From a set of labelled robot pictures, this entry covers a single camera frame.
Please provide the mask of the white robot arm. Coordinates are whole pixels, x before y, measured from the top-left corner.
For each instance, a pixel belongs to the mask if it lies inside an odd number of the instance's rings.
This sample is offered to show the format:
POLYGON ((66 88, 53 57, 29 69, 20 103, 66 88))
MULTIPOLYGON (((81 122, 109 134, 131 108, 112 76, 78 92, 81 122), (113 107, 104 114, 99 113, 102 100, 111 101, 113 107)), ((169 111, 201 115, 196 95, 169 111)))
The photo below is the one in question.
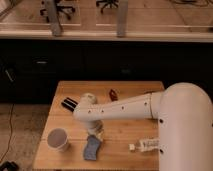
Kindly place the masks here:
POLYGON ((159 171, 213 171, 213 102, 195 84, 175 83, 163 91, 105 104, 86 93, 74 117, 90 133, 96 133, 103 120, 156 119, 159 171))

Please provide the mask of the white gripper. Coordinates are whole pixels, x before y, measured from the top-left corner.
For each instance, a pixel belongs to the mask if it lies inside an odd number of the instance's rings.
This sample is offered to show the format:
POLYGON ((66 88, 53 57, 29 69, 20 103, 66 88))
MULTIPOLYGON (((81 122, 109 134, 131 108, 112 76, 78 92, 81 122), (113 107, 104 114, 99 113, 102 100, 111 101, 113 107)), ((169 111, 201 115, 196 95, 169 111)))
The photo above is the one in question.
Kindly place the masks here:
POLYGON ((92 121, 86 124, 87 132, 90 135, 95 135, 99 140, 104 140, 103 122, 92 121))

